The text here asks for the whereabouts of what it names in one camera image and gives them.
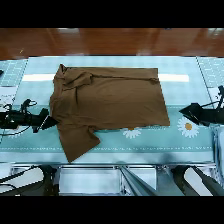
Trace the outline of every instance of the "wooden surface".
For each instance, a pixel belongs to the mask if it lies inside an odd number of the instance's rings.
[[[0,28],[0,60],[61,55],[224,56],[223,28]]]

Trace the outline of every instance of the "daisy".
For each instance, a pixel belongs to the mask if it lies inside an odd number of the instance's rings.
[[[179,119],[177,127],[179,131],[182,131],[182,135],[185,137],[194,138],[194,136],[197,136],[199,133],[199,127],[186,117]]]
[[[24,130],[25,128],[27,128],[26,126],[19,126],[17,129],[5,129],[5,134],[14,134],[17,132],[20,132],[22,130]],[[15,135],[8,135],[9,138],[18,138],[20,135],[22,135],[24,132],[21,132],[19,134],[15,134]]]
[[[136,136],[139,136],[141,134],[141,128],[124,128],[123,129],[123,135],[125,135],[126,138],[135,138]]]

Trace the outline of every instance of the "brown fabric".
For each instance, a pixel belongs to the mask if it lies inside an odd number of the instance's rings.
[[[60,65],[53,82],[51,116],[69,162],[100,143],[94,130],[170,125],[157,68]]]

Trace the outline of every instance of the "shirt sleeve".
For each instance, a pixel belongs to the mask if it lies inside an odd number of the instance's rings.
[[[60,141],[68,162],[77,159],[100,143],[88,126],[58,125]]]

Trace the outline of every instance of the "shirt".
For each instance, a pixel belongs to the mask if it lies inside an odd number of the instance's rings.
[[[61,64],[53,82],[50,113],[69,162],[100,143],[94,131],[170,125],[157,68]]]

